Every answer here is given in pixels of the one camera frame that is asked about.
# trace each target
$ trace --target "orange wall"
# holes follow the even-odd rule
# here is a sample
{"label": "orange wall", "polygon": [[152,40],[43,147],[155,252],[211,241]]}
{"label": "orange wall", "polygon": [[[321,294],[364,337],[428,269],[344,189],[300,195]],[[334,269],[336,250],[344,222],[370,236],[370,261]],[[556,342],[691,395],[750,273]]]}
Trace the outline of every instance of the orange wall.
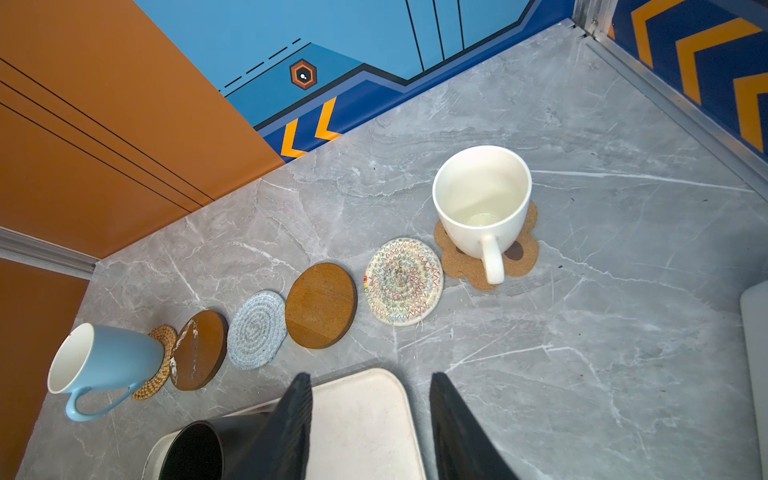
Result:
{"label": "orange wall", "polygon": [[0,226],[103,258],[283,165],[131,0],[0,2]]}
{"label": "orange wall", "polygon": [[0,478],[16,476],[47,392],[48,367],[86,287],[87,280],[0,259]]}

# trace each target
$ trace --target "black line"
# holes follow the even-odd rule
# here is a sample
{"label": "black line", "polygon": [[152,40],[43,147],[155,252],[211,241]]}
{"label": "black line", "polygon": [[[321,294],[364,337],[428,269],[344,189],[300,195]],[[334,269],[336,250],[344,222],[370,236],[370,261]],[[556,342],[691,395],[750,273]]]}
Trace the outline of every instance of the black line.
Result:
{"label": "black line", "polygon": [[177,207],[179,207],[180,209],[182,209],[182,210],[184,210],[184,211],[186,211],[186,212],[188,212],[188,213],[190,213],[190,214],[192,213],[192,212],[190,212],[189,210],[187,210],[186,208],[182,207],[181,205],[179,205],[179,204],[177,204],[176,202],[174,202],[173,200],[171,200],[170,198],[168,198],[168,197],[165,197],[163,194],[160,194],[160,193],[156,192],[155,190],[152,190],[152,189],[151,189],[151,188],[149,188],[147,185],[144,185],[144,184],[142,184],[142,183],[141,183],[139,180],[136,180],[135,178],[131,177],[130,175],[126,174],[125,172],[122,172],[122,171],[118,170],[117,168],[115,168],[115,167],[112,167],[110,164],[108,164],[107,162],[103,161],[103,160],[102,160],[102,159],[100,159],[99,157],[96,157],[96,156],[95,156],[95,155],[93,155],[93,154],[89,154],[87,151],[85,151],[85,150],[83,150],[82,148],[78,147],[77,145],[73,144],[72,142],[70,142],[70,141],[69,141],[69,140],[67,140],[66,138],[64,138],[64,137],[62,137],[62,136],[60,136],[60,135],[57,135],[57,134],[55,134],[54,132],[50,131],[50,130],[49,130],[49,129],[47,129],[46,127],[43,127],[42,125],[40,125],[38,122],[36,122],[36,121],[32,120],[31,118],[27,118],[27,117],[26,117],[26,116],[24,116],[23,114],[20,114],[20,113],[18,113],[16,110],[14,110],[13,108],[10,108],[8,105],[6,105],[6,104],[2,103],[1,101],[0,101],[0,105],[2,105],[3,107],[5,107],[5,108],[9,109],[9,110],[10,110],[10,111],[12,111],[13,113],[17,114],[19,117],[25,118],[26,120],[30,121],[31,123],[33,123],[33,124],[37,125],[38,127],[40,127],[40,128],[42,128],[43,130],[47,131],[49,134],[51,134],[51,135],[54,135],[55,137],[58,137],[58,138],[60,138],[61,140],[63,140],[63,141],[65,141],[65,142],[67,142],[67,143],[68,143],[68,144],[70,144],[72,147],[75,147],[75,148],[77,148],[79,151],[83,152],[84,154],[88,155],[89,157],[93,157],[93,158],[95,158],[96,160],[100,161],[101,163],[103,163],[104,165],[108,166],[108,167],[109,167],[109,168],[111,168],[112,170],[115,170],[115,171],[116,171],[116,172],[118,172],[119,174],[123,174],[125,177],[128,177],[129,179],[133,180],[133,181],[134,181],[134,182],[136,182],[137,184],[139,184],[139,185],[141,185],[142,187],[146,188],[146,189],[147,189],[147,190],[149,190],[150,192],[154,192],[154,193],[156,193],[157,195],[160,195],[160,196],[161,196],[161,197],[163,197],[165,200],[168,200],[169,202],[171,202],[173,205],[176,205],[176,206],[177,206]]}
{"label": "black line", "polygon": [[257,76],[255,76],[255,77],[251,78],[249,81],[247,81],[247,82],[245,82],[244,84],[242,84],[241,86],[239,86],[239,87],[235,88],[235,89],[234,89],[234,90],[232,90],[230,93],[228,93],[228,94],[224,95],[224,98],[227,98],[227,97],[229,97],[230,95],[232,95],[232,94],[233,94],[233,93],[235,93],[236,91],[240,90],[242,87],[245,87],[245,86],[246,86],[246,85],[248,85],[250,82],[252,82],[252,81],[256,80],[256,79],[257,79],[258,77],[260,77],[261,75],[263,75],[263,74],[267,73],[268,71],[272,70],[272,69],[273,69],[273,68],[275,68],[277,65],[280,65],[280,64],[281,64],[281,63],[283,63],[285,60],[288,60],[289,58],[293,57],[295,54],[299,53],[299,52],[300,52],[300,51],[302,51],[304,48],[307,48],[307,47],[309,47],[311,44],[312,44],[312,42],[310,42],[310,43],[308,43],[308,44],[304,45],[302,48],[299,48],[298,50],[296,50],[296,51],[295,51],[294,53],[292,53],[291,55],[288,55],[287,57],[285,57],[283,60],[280,60],[280,61],[278,61],[276,64],[272,65],[272,66],[271,66],[271,67],[269,67],[267,70],[265,70],[265,71],[261,72],[260,74],[258,74],[258,75],[257,75]]}
{"label": "black line", "polygon": [[329,84],[324,85],[321,88],[318,88],[317,90],[315,90],[311,94],[307,95],[306,97],[302,98],[301,100],[291,104],[288,108],[284,108],[282,111],[276,113],[275,115],[272,115],[271,117],[267,118],[265,121],[260,122],[259,124],[254,126],[253,129],[256,130],[256,131],[261,130],[262,128],[266,127],[267,125],[272,124],[274,121],[277,121],[281,117],[283,117],[283,116],[289,114],[290,112],[296,110],[298,107],[301,107],[302,105],[304,105],[304,104],[312,101],[313,99],[319,97],[320,95],[324,94],[325,92],[327,92],[331,88],[334,88],[335,86],[337,86],[339,84],[342,84],[344,81],[347,81],[350,78],[352,78],[355,75],[357,75],[358,73],[361,73],[361,72],[364,72],[364,71],[367,71],[367,72],[369,72],[371,74],[374,74],[374,75],[376,75],[378,77],[384,78],[385,80],[389,80],[392,83],[396,83],[398,85],[402,85],[403,87],[407,87],[408,85],[410,85],[414,81],[417,81],[420,78],[423,78],[426,75],[431,74],[432,72],[434,72],[438,68],[442,68],[444,65],[447,65],[447,64],[451,63],[455,59],[457,59],[459,57],[462,57],[463,55],[466,55],[470,51],[475,50],[476,48],[479,48],[479,47],[483,46],[484,44],[486,44],[489,41],[493,40],[494,38],[498,37],[499,35],[503,35],[504,33],[512,30],[513,28],[515,28],[517,26],[519,26],[522,23],[522,21],[525,20],[525,17],[528,15],[528,12],[531,10],[531,7],[533,6],[533,4],[535,2],[536,2],[536,0],[530,0],[528,2],[528,4],[525,6],[525,9],[523,9],[523,12],[520,15],[520,18],[518,18],[518,20],[515,21],[515,23],[507,25],[502,30],[499,30],[496,33],[494,33],[493,35],[489,35],[488,37],[483,38],[481,41],[478,41],[478,42],[474,43],[473,45],[470,45],[468,48],[465,48],[464,50],[455,53],[454,55],[446,58],[444,61],[441,61],[437,65],[435,65],[433,67],[430,67],[426,71],[416,75],[413,78],[410,78],[409,80],[406,80],[406,79],[404,79],[402,77],[398,77],[397,75],[393,75],[393,74],[391,74],[389,72],[380,70],[380,69],[378,69],[376,67],[373,67],[371,65],[368,65],[368,64],[364,63],[362,65],[358,65],[353,70],[348,71],[347,73],[345,73],[341,77],[338,77],[336,80],[330,82]]}
{"label": "black line", "polygon": [[462,25],[462,0],[456,0],[456,8],[458,8],[458,30],[462,33],[462,50],[464,50],[466,47],[464,46],[464,26]]}
{"label": "black line", "polygon": [[276,54],[272,55],[272,56],[271,56],[271,57],[269,57],[267,60],[272,60],[272,59],[273,59],[273,58],[275,58],[277,55],[280,55],[281,53],[283,53],[283,52],[284,52],[285,50],[287,50],[287,49],[288,49],[288,47],[283,47],[283,50],[280,50],[280,51],[278,51]]}
{"label": "black line", "polygon": [[18,68],[14,67],[14,66],[13,66],[13,65],[11,65],[10,63],[8,63],[8,61],[7,61],[7,60],[5,60],[4,58],[0,58],[0,61],[2,61],[3,63],[5,63],[7,66],[9,66],[9,67],[13,68],[14,70],[16,70],[18,73],[20,73],[20,74],[24,75],[26,78],[29,78],[30,80],[32,80],[34,83],[36,83],[36,84],[37,84],[37,85],[39,85],[40,87],[44,88],[44,89],[45,89],[45,90],[46,90],[46,91],[47,91],[49,94],[51,94],[51,95],[53,95],[54,97],[58,98],[59,100],[63,101],[64,103],[66,103],[66,104],[67,104],[67,105],[69,105],[70,107],[74,108],[75,110],[79,111],[81,114],[83,114],[85,117],[87,117],[87,118],[88,118],[90,121],[92,121],[92,122],[96,123],[96,125],[98,125],[99,127],[101,127],[101,128],[104,128],[106,131],[108,131],[109,133],[113,134],[115,137],[119,138],[120,140],[122,140],[122,141],[123,141],[123,142],[125,142],[126,144],[130,145],[130,146],[131,146],[133,149],[135,149],[135,150],[136,150],[137,152],[139,152],[140,154],[144,155],[146,158],[149,158],[150,160],[152,160],[154,163],[156,163],[156,164],[160,165],[160,166],[161,166],[162,168],[164,168],[165,170],[168,170],[168,171],[169,171],[171,174],[173,174],[173,175],[174,175],[176,178],[178,178],[179,180],[183,181],[185,184],[189,185],[190,187],[192,187],[193,189],[197,190],[198,192],[200,192],[201,194],[205,195],[206,197],[210,198],[210,199],[211,199],[211,201],[213,201],[213,200],[214,200],[214,198],[213,198],[212,196],[210,196],[209,194],[206,194],[206,193],[205,193],[205,192],[203,192],[201,189],[199,189],[199,188],[195,187],[193,184],[189,183],[188,181],[186,181],[185,179],[183,179],[182,177],[180,177],[178,174],[176,174],[175,172],[173,172],[173,171],[172,171],[170,168],[166,167],[165,165],[163,165],[163,164],[162,164],[162,163],[160,163],[159,161],[157,161],[157,160],[155,160],[154,158],[150,157],[149,155],[145,154],[145,153],[144,153],[142,150],[140,150],[138,147],[136,147],[135,145],[133,145],[131,142],[129,142],[129,141],[127,141],[127,140],[125,140],[123,137],[121,137],[120,135],[118,135],[118,134],[114,133],[114,132],[113,132],[112,130],[110,130],[109,128],[106,128],[104,125],[102,125],[101,123],[99,123],[98,121],[96,121],[96,120],[95,120],[95,119],[94,119],[94,118],[93,118],[91,115],[88,115],[88,114],[86,114],[84,111],[82,111],[82,110],[80,110],[79,108],[75,107],[73,104],[69,103],[69,102],[68,102],[68,101],[66,101],[64,98],[62,98],[62,97],[58,96],[58,95],[57,95],[56,93],[54,93],[54,92],[53,92],[53,91],[52,91],[50,88],[46,87],[45,85],[43,85],[43,84],[42,84],[42,83],[40,83],[39,81],[35,80],[34,78],[30,77],[29,75],[27,75],[27,74],[26,74],[26,73],[24,73],[23,71],[21,71],[21,70],[19,70]]}
{"label": "black line", "polygon": [[227,87],[229,87],[229,86],[230,86],[230,85],[232,85],[234,82],[236,82],[236,81],[240,80],[242,77],[243,77],[243,75],[241,75],[240,77],[237,77],[237,78],[235,78],[235,79],[234,79],[234,80],[232,80],[230,83],[228,83],[228,84],[224,85],[224,88],[227,88]]}
{"label": "black line", "polygon": [[416,42],[416,51],[419,53],[419,63],[422,64],[422,71],[424,71],[424,61],[422,60],[422,51],[419,49],[419,39],[416,37],[416,27],[413,26],[413,17],[411,16],[411,5],[408,5],[406,0],[406,8],[408,9],[408,18],[411,19],[411,29],[413,30],[413,40]]}
{"label": "black line", "polygon": [[64,118],[61,118],[61,117],[59,117],[57,114],[55,114],[54,112],[52,112],[52,111],[48,110],[46,107],[43,107],[43,106],[42,106],[42,105],[40,105],[38,102],[36,102],[36,101],[32,100],[30,97],[26,96],[25,94],[22,94],[20,91],[16,90],[16,89],[15,89],[15,88],[13,88],[11,85],[9,85],[9,84],[5,83],[3,80],[0,80],[0,84],[3,84],[3,85],[5,85],[6,87],[10,88],[11,90],[13,90],[14,92],[16,92],[17,94],[21,95],[22,97],[26,98],[27,100],[29,100],[29,101],[30,101],[30,102],[32,102],[33,104],[35,104],[35,105],[37,105],[38,107],[42,108],[43,110],[47,111],[49,114],[51,114],[51,115],[53,115],[54,117],[58,118],[59,120],[63,121],[64,123],[66,123],[66,124],[67,124],[67,125],[69,125],[70,127],[74,128],[75,130],[79,131],[80,133],[82,133],[82,134],[83,134],[83,135],[85,135],[86,137],[88,137],[88,138],[90,138],[91,140],[95,141],[97,144],[99,144],[99,145],[101,145],[102,147],[106,148],[107,150],[109,150],[109,151],[110,151],[110,152],[112,152],[113,154],[115,154],[115,155],[119,156],[120,158],[123,158],[123,159],[124,159],[124,160],[126,160],[126,161],[127,161],[129,164],[131,164],[131,165],[135,166],[136,168],[138,168],[139,170],[143,171],[144,173],[146,173],[146,174],[148,174],[148,175],[151,175],[151,176],[152,176],[153,178],[155,178],[156,180],[159,180],[160,182],[162,182],[162,183],[163,183],[163,184],[164,184],[166,187],[169,187],[170,189],[172,189],[172,190],[175,190],[176,192],[178,192],[178,193],[179,193],[179,194],[181,194],[182,196],[184,196],[184,197],[188,198],[189,200],[192,200],[194,203],[196,203],[196,204],[200,205],[201,207],[203,206],[203,204],[201,204],[200,202],[196,201],[196,200],[195,200],[195,199],[193,199],[192,197],[190,197],[190,196],[186,195],[184,192],[182,192],[181,190],[177,189],[177,188],[176,188],[176,187],[174,187],[173,185],[170,185],[168,182],[166,182],[166,181],[165,181],[165,180],[163,180],[162,178],[159,178],[157,175],[155,175],[155,174],[151,173],[150,171],[146,170],[146,169],[145,169],[145,168],[143,168],[141,165],[137,165],[137,164],[135,164],[135,163],[134,163],[134,162],[133,162],[133,161],[132,161],[130,158],[127,158],[127,157],[125,157],[123,154],[121,154],[121,153],[117,152],[117,151],[116,151],[115,149],[113,149],[112,147],[109,147],[109,146],[107,146],[107,145],[105,145],[105,144],[101,143],[101,142],[100,142],[98,139],[96,139],[96,138],[92,137],[90,134],[86,133],[85,131],[81,130],[80,128],[78,128],[78,127],[75,127],[73,124],[69,123],[69,122],[68,122],[68,121],[66,121]]}
{"label": "black line", "polygon": [[435,9],[435,23],[437,24],[437,38],[440,40],[440,53],[442,54],[442,59],[445,60],[445,50],[442,49],[442,35],[440,35],[440,21],[437,19],[437,4],[435,0],[432,0],[432,7]]}
{"label": "black line", "polygon": [[245,72],[245,74],[246,74],[246,75],[248,75],[250,72],[252,72],[252,71],[256,70],[256,69],[257,69],[258,67],[260,67],[261,65],[264,65],[264,62],[263,62],[263,61],[262,61],[261,63],[259,63],[257,66],[255,66],[255,67],[251,68],[249,71]]}

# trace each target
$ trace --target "coaster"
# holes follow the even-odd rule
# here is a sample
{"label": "coaster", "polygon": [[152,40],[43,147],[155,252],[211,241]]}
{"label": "coaster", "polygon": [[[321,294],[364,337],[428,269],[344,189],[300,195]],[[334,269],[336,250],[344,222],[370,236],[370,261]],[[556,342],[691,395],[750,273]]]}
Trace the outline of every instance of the coaster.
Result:
{"label": "coaster", "polygon": [[143,384],[139,390],[131,394],[136,400],[146,400],[160,391],[160,388],[165,384],[170,375],[170,355],[174,351],[174,344],[176,343],[176,330],[169,325],[160,325],[149,332],[149,336],[163,344],[165,356],[163,357],[160,369],[154,374],[154,377],[149,382]]}
{"label": "coaster", "polygon": [[275,358],[286,335],[285,300],[278,293],[262,290],[243,304],[230,324],[230,360],[242,370],[264,366]]}
{"label": "coaster", "polygon": [[324,349],[344,336],[357,311],[357,289],[334,263],[318,263],[296,280],[286,300],[286,327],[307,349]]}
{"label": "coaster", "polygon": [[426,243],[396,238],[374,253],[363,289],[374,317],[389,325],[422,321],[442,295],[440,259]]}
{"label": "coaster", "polygon": [[[531,230],[533,230],[537,219],[538,208],[536,208],[536,204],[531,202],[528,205],[528,214],[525,216],[523,230],[518,239],[502,254],[504,273],[507,276],[523,276],[533,270],[536,260],[538,260],[538,242],[531,235]],[[485,280],[485,268],[482,265],[482,260],[472,258],[456,248],[441,222],[438,222],[437,227],[435,227],[435,241],[443,249],[442,269],[445,275],[451,278],[467,277],[474,288],[484,292],[490,292],[498,286],[491,285]]]}
{"label": "coaster", "polygon": [[170,358],[170,380],[179,390],[204,387],[227,354],[227,321],[212,310],[193,316],[179,332]]}

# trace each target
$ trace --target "mug handle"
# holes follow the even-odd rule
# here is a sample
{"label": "mug handle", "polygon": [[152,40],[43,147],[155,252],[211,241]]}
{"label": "mug handle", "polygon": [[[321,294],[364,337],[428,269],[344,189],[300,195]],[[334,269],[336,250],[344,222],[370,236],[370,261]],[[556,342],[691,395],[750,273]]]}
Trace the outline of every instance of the mug handle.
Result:
{"label": "mug handle", "polygon": [[502,251],[493,235],[484,235],[480,239],[482,246],[482,264],[485,267],[485,279],[491,285],[504,282],[504,260]]}
{"label": "mug handle", "polygon": [[72,395],[69,396],[69,400],[67,401],[67,417],[69,417],[72,420],[75,420],[76,422],[90,422],[91,420],[95,420],[99,417],[101,417],[103,414],[109,412],[114,407],[118,406],[120,402],[128,398],[128,396],[135,392],[136,390],[139,390],[139,388],[145,384],[145,382],[136,382],[133,385],[131,385],[128,388],[128,391],[123,394],[122,397],[112,402],[112,405],[108,406],[104,410],[101,410],[97,413],[82,413],[78,410],[78,399],[85,395],[86,393],[91,391],[91,387],[84,386],[79,389],[76,389],[74,392],[72,392]]}

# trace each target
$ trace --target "light blue woven coaster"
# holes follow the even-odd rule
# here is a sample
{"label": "light blue woven coaster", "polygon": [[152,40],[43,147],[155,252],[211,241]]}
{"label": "light blue woven coaster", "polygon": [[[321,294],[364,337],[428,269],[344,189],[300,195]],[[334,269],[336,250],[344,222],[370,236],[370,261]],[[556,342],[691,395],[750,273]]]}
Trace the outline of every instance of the light blue woven coaster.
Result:
{"label": "light blue woven coaster", "polygon": [[275,358],[286,335],[285,300],[262,290],[243,304],[230,323],[227,353],[238,369],[257,369]]}

